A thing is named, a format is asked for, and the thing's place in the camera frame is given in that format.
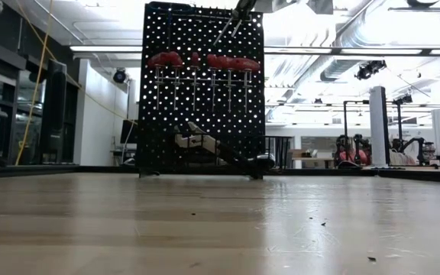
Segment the red screwdriver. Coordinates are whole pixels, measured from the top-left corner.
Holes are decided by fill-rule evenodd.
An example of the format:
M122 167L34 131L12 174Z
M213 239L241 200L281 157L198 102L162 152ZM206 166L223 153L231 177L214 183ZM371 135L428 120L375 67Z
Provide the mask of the red screwdriver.
M222 69L227 71L227 88L228 88L228 112L231 112L231 89L234 86L232 83L232 72L236 70L235 59L231 57L220 56L218 58Z

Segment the red T-handle hex key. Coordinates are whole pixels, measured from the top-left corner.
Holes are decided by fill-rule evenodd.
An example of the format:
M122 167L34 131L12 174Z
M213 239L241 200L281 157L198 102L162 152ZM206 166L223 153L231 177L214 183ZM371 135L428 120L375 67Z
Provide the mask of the red T-handle hex key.
M177 90L180 86L180 70L183 68L183 60L177 52L170 51L169 53L167 53L167 61L172 66L174 71L173 109L176 110L176 96Z
M191 68L192 68L192 75L193 75L193 82L192 82L192 110L196 110L196 90L198 86L197 76L198 76L198 70L199 70L199 54L197 52L192 53L191 57Z
M252 73L260 70L260 64L254 60L240 58L238 68L244 73L244 110L248 112L248 90L251 87Z
M154 69L157 109L160 107L160 87L163 85L163 71L168 64L168 53L160 52L152 56L147 65Z
M216 90L218 87L217 72L222 69L222 64L218 61L218 57L214 54L207 56L207 64L211 72L210 88L212 90L212 112L215 110Z

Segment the black metal pegboard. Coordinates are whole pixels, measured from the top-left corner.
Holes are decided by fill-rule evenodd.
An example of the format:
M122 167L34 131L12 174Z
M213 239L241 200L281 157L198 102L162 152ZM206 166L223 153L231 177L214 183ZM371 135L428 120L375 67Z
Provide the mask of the black metal pegboard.
M264 16L258 11L250 12L233 37L231 33L237 22L232 22L214 46L230 17L231 10L221 7L173 2L145 5L137 141L149 134L173 131L176 125L181 131L190 131L190 121L206 133L265 135ZM231 89L231 112L228 112L228 88L224 85L217 87L213 112L210 85L197 86L195 111L192 86L179 86L176 110L173 109L173 85L161 86L160 107L157 109L153 68L147 62L157 53L170 51L181 56L184 72L191 66L193 52L199 54L199 67L203 71L209 67L209 54L234 58L235 71L240 71L240 58L258 62L260 70L253 72L254 83L248 90L247 112L244 110L244 87L239 85Z

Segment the black monitor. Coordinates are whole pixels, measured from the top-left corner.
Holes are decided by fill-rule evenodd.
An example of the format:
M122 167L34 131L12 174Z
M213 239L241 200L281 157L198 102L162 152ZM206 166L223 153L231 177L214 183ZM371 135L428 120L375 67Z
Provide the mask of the black monitor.
M136 121L124 120L121 126L121 144L138 143L138 124Z

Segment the wooden desk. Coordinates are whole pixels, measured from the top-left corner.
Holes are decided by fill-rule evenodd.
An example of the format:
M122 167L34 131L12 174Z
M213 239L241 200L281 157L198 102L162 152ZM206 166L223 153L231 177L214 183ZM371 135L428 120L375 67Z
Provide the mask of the wooden desk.
M334 157L319 157L317 150L289 149L288 158L295 169L333 169Z

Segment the black pipe stand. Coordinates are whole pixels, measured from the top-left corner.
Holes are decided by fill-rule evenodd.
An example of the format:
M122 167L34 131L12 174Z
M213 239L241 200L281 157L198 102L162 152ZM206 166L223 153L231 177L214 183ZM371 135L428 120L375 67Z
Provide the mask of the black pipe stand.
M349 161L349 143L348 143L348 139L349 139L349 135L348 135L348 116L347 116L347 106L348 104L362 104L362 105L368 105L369 104L369 100L368 99L364 99L364 100L352 100L352 101L343 101L343 118L344 118L344 146L345 146L345 160ZM354 149L354 158L353 158L353 162L360 166L362 164L361 162L361 155L359 153L359 145L360 145L361 141L360 139L358 139L355 142L355 149Z

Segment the person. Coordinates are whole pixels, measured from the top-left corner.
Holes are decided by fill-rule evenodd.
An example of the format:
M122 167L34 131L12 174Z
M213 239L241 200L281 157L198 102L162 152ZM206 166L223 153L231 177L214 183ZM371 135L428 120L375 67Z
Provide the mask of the person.
M341 135L336 140L334 156L337 169L359 169L371 164L371 145L361 134Z

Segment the black aluminium table frame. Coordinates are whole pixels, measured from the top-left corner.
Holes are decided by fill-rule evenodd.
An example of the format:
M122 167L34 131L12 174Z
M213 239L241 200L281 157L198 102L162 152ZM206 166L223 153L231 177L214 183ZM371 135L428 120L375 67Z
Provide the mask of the black aluminium table frame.
M80 165L43 165L0 167L0 178L10 176L36 176L58 173L133 173L133 174L179 174L208 176L379 176L400 180L421 180L440 183L439 169L285 169L245 171L235 167L180 167L180 168L137 168L137 167L92 167Z

